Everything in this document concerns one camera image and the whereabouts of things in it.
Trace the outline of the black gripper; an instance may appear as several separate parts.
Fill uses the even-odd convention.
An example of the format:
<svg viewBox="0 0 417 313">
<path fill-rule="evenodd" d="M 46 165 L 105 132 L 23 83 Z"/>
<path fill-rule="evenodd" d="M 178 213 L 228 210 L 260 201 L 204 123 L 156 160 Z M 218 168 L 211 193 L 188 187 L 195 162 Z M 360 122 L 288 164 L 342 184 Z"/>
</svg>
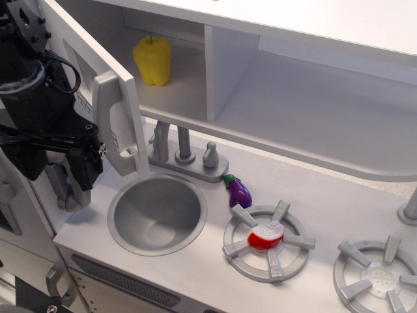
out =
<svg viewBox="0 0 417 313">
<path fill-rule="evenodd" d="M 66 154 L 82 191 L 93 188 L 103 172 L 104 144 L 98 127 L 75 110 L 75 90 L 65 77 L 46 77 L 37 86 L 1 92 L 13 126 L 2 126 L 3 152 L 28 179 L 35 181 L 46 166 L 46 152 Z"/>
</svg>

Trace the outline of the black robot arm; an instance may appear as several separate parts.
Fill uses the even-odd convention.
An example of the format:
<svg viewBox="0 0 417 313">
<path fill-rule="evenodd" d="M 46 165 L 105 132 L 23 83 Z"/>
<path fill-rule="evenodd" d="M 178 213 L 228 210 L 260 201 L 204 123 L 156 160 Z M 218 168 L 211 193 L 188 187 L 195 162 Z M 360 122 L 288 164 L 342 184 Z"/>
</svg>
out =
<svg viewBox="0 0 417 313">
<path fill-rule="evenodd" d="M 76 113 L 77 70 L 47 49 L 51 33 L 45 18 L 27 1 L 1 2 L 1 148 L 13 165 L 34 181 L 50 163 L 49 152 L 68 162 L 83 191 L 103 171 L 105 145 L 98 127 Z"/>
</svg>

